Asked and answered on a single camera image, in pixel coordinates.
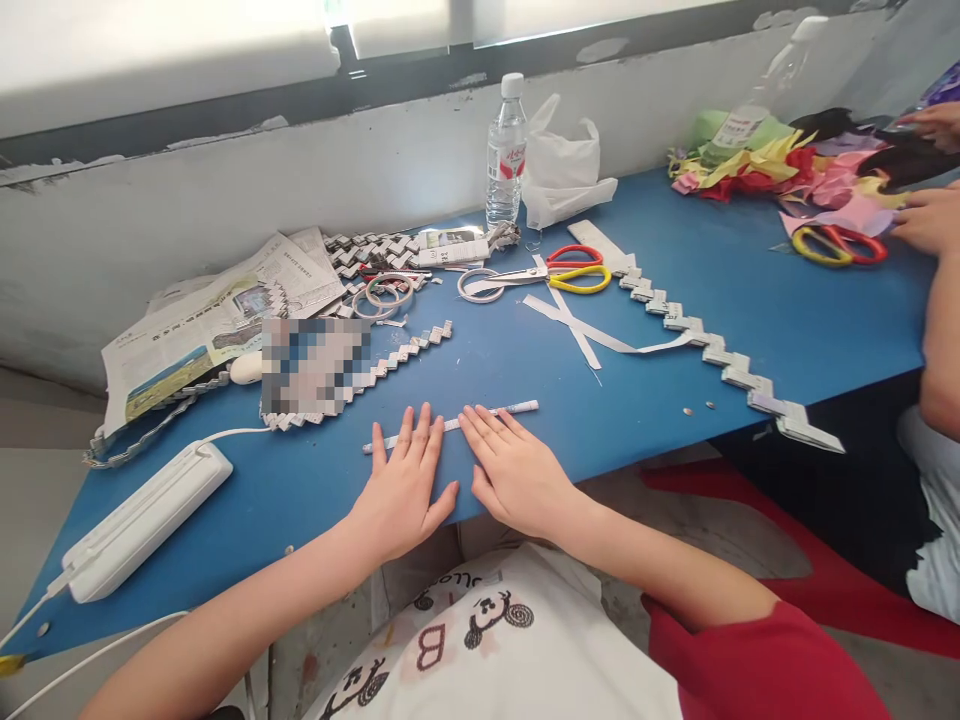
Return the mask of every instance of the white paper strip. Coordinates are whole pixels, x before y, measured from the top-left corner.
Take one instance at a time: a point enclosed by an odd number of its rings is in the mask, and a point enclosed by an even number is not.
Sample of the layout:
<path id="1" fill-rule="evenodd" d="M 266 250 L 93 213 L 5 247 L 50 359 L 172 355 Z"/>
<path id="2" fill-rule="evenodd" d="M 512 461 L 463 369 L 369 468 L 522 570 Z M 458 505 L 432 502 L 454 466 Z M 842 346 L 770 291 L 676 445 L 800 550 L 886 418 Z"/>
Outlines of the white paper strip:
<path id="1" fill-rule="evenodd" d="M 647 353 L 657 352 L 658 350 L 667 350 L 669 348 L 680 347 L 681 345 L 686 345 L 690 342 L 690 338 L 686 333 L 680 335 L 675 340 L 671 340 L 667 343 L 662 343 L 660 345 L 649 345 L 643 348 L 635 348 L 627 345 L 625 342 L 617 340 L 611 335 L 607 335 L 605 332 L 597 330 L 592 325 L 587 325 L 587 323 L 582 320 L 577 320 L 569 312 L 564 313 L 559 308 L 555 308 L 552 305 L 548 305 L 542 300 L 538 300 L 533 297 L 533 295 L 527 295 L 523 299 L 523 304 L 527 307 L 533 308 L 542 315 L 546 315 L 551 320 L 556 320 L 561 322 L 567 327 L 577 330 L 583 333 L 585 336 L 591 340 L 595 340 L 604 347 L 608 347 L 611 350 L 616 350 L 619 353 L 624 353 L 627 355 L 645 355 Z"/>
<path id="2" fill-rule="evenodd" d="M 538 268 L 545 268 L 547 266 L 547 264 L 543 261 L 543 258 L 539 255 L 533 256 L 533 262 L 536 263 Z M 547 284 L 547 288 L 550 290 L 550 296 L 557 304 L 557 307 L 567 315 L 573 317 L 573 315 L 570 313 L 570 309 L 567 307 L 567 301 L 563 299 L 563 293 L 561 293 L 555 287 L 552 287 L 549 283 Z M 580 346 L 580 352 L 582 352 L 583 357 L 586 358 L 587 365 L 590 366 L 590 369 L 600 370 L 602 366 L 600 365 L 600 361 L 597 360 L 597 354 L 593 352 L 593 348 L 590 347 L 590 343 L 587 342 L 587 338 L 584 336 L 584 334 L 573 328 L 570 328 L 570 332 L 573 333 L 573 338 L 577 341 L 577 345 Z"/>
<path id="3" fill-rule="evenodd" d="M 511 415 L 516 415 L 517 413 L 522 413 L 522 412 L 530 412 L 531 410 L 540 409 L 540 401 L 527 400 L 526 402 L 515 403 L 514 405 L 507 405 L 507 407 L 503 409 L 506 410 Z M 490 414 L 499 415 L 500 410 L 499 409 L 491 410 Z M 460 427 L 460 421 L 457 418 L 453 418 L 453 420 L 447 420 L 443 424 L 443 431 L 450 432 L 451 430 L 456 430 L 459 427 Z M 400 440 L 399 435 L 393 435 L 391 437 L 388 437 L 386 440 L 383 441 L 383 447 L 386 448 L 387 450 L 393 450 L 393 448 L 396 447 L 398 440 Z M 363 454 L 364 455 L 373 454 L 373 443 L 367 443 L 366 445 L 363 446 Z"/>

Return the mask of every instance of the power strip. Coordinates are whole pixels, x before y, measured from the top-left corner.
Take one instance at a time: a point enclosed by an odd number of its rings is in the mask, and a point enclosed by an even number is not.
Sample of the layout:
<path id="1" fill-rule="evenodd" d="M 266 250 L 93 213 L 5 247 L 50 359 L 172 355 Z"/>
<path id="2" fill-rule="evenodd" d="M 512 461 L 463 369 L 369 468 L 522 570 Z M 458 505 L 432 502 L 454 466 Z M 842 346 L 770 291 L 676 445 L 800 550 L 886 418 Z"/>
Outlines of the power strip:
<path id="1" fill-rule="evenodd" d="M 116 590 L 232 472 L 213 443 L 187 445 L 64 554 L 73 599 L 92 602 Z"/>

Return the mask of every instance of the newspaper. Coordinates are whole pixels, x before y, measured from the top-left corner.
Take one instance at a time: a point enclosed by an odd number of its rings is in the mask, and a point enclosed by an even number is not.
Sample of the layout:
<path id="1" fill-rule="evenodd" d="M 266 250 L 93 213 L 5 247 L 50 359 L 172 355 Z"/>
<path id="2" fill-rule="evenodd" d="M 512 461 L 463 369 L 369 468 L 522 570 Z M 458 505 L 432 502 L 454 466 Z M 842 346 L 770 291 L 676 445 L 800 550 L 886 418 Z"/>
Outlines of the newspaper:
<path id="1" fill-rule="evenodd" d="M 269 308 L 263 286 L 283 287 L 291 318 L 306 318 L 341 297 L 345 289 L 333 269 L 319 229 L 297 233 L 299 242 L 277 233 L 253 257 L 184 294 L 183 283 L 161 293 L 161 305 L 107 345 L 109 437 L 177 390 L 261 346 L 260 324 Z M 308 254 L 301 247 L 310 249 Z M 163 298 L 173 295 L 169 304 Z"/>
<path id="2" fill-rule="evenodd" d="M 166 290 L 156 293 L 147 303 L 147 315 L 152 315 L 157 310 L 163 310 L 167 305 L 173 305 L 178 300 L 182 300 L 187 295 L 197 290 L 202 290 L 207 285 L 216 280 L 216 275 L 201 275 L 190 280 L 181 280 L 174 283 Z"/>

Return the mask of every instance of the yellow-handled scissors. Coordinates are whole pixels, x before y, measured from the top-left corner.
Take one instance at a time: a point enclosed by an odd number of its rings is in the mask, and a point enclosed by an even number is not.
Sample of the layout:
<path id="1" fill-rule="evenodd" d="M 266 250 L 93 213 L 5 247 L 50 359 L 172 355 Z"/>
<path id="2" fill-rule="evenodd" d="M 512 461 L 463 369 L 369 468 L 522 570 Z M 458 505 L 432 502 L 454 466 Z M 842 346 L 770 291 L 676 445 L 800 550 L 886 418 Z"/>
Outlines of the yellow-handled scissors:
<path id="1" fill-rule="evenodd" d="M 570 261 L 560 260 L 559 258 L 567 253 L 583 252 L 590 256 L 589 261 Z M 603 290 L 610 284 L 613 276 L 610 271 L 604 267 L 603 256 L 591 247 L 586 245 L 567 245 L 560 248 L 547 258 L 546 267 L 534 267 L 526 270 L 516 270 L 514 272 L 498 273 L 490 275 L 483 280 L 475 280 L 467 284 L 463 290 L 468 295 L 476 295 L 487 290 L 497 290 L 514 285 L 527 285 L 534 282 L 546 282 L 550 287 L 558 290 L 577 293 L 579 295 L 592 295 Z M 558 269 L 571 268 L 557 272 Z M 597 285 L 571 285 L 567 280 L 572 280 L 582 275 L 602 275 L 603 279 Z"/>

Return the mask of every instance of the pixelated photo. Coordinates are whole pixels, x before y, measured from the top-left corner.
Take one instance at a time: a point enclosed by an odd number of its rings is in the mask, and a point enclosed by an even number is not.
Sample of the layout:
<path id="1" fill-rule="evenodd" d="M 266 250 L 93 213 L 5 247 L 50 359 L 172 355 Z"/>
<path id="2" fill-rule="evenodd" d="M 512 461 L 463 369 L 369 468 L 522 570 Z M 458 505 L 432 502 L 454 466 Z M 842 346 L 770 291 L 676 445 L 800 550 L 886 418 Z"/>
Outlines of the pixelated photo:
<path id="1" fill-rule="evenodd" d="M 369 377 L 370 328 L 358 319 L 264 320 L 261 412 L 342 412 Z"/>

